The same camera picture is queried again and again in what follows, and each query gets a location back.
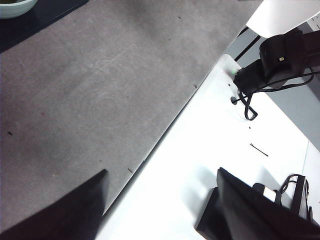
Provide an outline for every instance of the small black object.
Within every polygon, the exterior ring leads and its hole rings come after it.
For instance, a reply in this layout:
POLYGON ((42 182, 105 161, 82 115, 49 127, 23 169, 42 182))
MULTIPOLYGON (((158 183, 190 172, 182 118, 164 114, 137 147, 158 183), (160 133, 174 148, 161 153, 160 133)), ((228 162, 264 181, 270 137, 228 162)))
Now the small black object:
POLYGON ((107 191, 108 174, 102 170, 52 205, 1 233, 0 239, 94 240, 107 191))
POLYGON ((230 98, 230 101, 231 101, 231 103, 232 103, 233 105, 237 105, 237 103, 238 103, 238 100, 237 100, 234 96, 232 96, 232 97, 230 98))
POLYGON ((39 0, 27 13, 0 20, 0 53, 48 27, 89 0, 39 0))
POLYGON ((248 186, 223 168, 217 172, 217 186, 214 189, 217 192, 211 195, 208 201, 209 206, 207 205, 200 220, 201 227, 196 228, 205 239, 320 239, 320 227, 314 221, 302 218, 296 212, 272 202, 261 192, 248 186), (217 228, 219 223, 224 233, 228 228, 232 238, 224 238, 219 235, 221 230, 217 228))

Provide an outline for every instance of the black device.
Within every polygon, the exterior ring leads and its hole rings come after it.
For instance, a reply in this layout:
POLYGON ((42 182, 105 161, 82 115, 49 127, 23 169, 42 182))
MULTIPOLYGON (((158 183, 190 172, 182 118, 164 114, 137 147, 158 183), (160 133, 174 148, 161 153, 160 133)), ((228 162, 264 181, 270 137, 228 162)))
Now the black device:
POLYGON ((1 233, 0 240, 94 240, 105 211, 108 184, 108 173, 102 170, 52 205, 1 233))
POLYGON ((48 27, 89 0, 39 0, 25 14, 0 20, 0 53, 48 27))
MULTIPOLYGON (((288 187, 285 182, 281 190, 288 187)), ((291 209, 264 197, 225 169, 196 226, 207 240, 320 240, 320 227, 310 217, 304 176, 298 176, 291 209)))
POLYGON ((240 69, 233 81, 238 87, 238 100, 246 106, 245 118, 250 121, 258 116, 250 107, 253 94, 299 87, 320 73, 313 70, 313 67, 320 66, 320 30, 303 34, 294 29, 270 37, 260 45, 259 52, 260 59, 240 69), (311 77, 306 82, 284 85, 288 80, 305 76, 311 77))

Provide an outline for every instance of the black cable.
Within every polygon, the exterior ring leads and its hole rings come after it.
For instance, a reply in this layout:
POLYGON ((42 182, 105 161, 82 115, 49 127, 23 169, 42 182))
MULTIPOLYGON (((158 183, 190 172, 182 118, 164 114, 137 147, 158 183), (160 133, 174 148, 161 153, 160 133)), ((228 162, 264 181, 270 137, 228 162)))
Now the black cable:
POLYGON ((300 87, 300 86, 306 85, 306 84, 310 83, 310 82, 314 79, 314 77, 315 77, 314 70, 313 70, 311 67, 309 67, 309 69, 310 69, 310 71, 311 71, 310 74, 312 74, 312 75, 311 75, 311 77, 310 77, 307 81, 305 81, 305 82, 288 84, 288 85, 282 86, 282 87, 280 87, 280 88, 278 88, 278 89, 277 89, 277 88, 262 89, 262 90, 260 90, 259 92, 271 93, 271 92, 277 92, 277 91, 281 91, 281 90, 285 90, 285 89, 291 89, 291 88, 295 88, 295 87, 300 87))
POLYGON ((297 181, 292 181, 292 180, 288 181, 287 185, 285 185, 285 187, 284 187, 284 189, 282 190, 281 194, 284 194, 284 193, 285 193, 285 191, 286 191, 287 188, 289 187, 289 183, 295 183, 295 184, 296 184, 297 181))
MULTIPOLYGON (((271 86, 271 85, 273 85, 273 84, 278 84, 278 83, 285 82, 285 81, 288 81, 288 80, 291 80, 291 79, 302 78, 302 77, 311 76, 311 75, 316 75, 316 74, 320 74, 320 71, 312 71, 312 72, 309 72, 309 73, 301 74, 301 75, 299 75, 299 76, 286 77, 286 78, 283 78, 283 79, 278 80, 278 81, 270 82, 270 83, 268 83, 268 84, 266 84, 266 85, 258 88, 257 90, 255 90, 252 94, 263 92, 263 91, 261 91, 261 90, 263 90, 264 88, 267 88, 267 87, 269 87, 269 86, 271 86)), ((306 83, 306 82, 297 83, 297 84, 295 84, 295 85, 296 85, 296 87, 299 87, 299 86, 302 86, 301 84, 304 85, 304 83, 306 83)))
POLYGON ((239 60, 243 55, 245 55, 246 52, 247 52, 250 48, 252 48, 252 46, 255 45, 256 42, 259 41, 260 38, 261 38, 261 36, 258 35, 255 39, 253 39, 253 41, 250 42, 249 45, 246 46, 246 48, 245 48, 242 52, 240 52, 239 55, 236 56, 236 58, 235 58, 234 60, 235 60, 236 62, 238 62, 238 60, 239 60))
POLYGON ((284 191, 288 188, 288 184, 289 184, 290 179, 293 178, 293 177, 298 177, 298 176, 300 176, 300 175, 299 174, 291 174, 291 175, 289 175, 285 179, 285 181, 283 182, 282 186, 280 187, 279 192, 281 192, 281 194, 283 194, 284 191))
POLYGON ((237 37, 239 37, 240 35, 242 35, 245 31, 247 31, 249 28, 247 26, 245 26, 244 29, 241 30, 241 32, 239 33, 239 35, 237 37))
POLYGON ((252 94, 249 95, 249 96, 246 96, 246 97, 247 97, 247 100, 245 100, 245 97, 244 97, 242 91, 239 91, 239 92, 238 92, 238 95, 239 95, 239 97, 240 97, 241 102, 245 105, 245 109, 244 109, 244 116, 245 116, 245 118, 246 118, 247 120, 249 120, 249 121, 252 121, 253 119, 255 119, 255 118, 258 116, 258 113, 257 113, 252 107, 250 107, 250 103, 251 103, 251 99, 252 99, 252 94), (251 117, 251 118, 249 118, 249 116, 248 116, 249 110, 250 110, 250 112, 252 113, 252 117, 251 117))

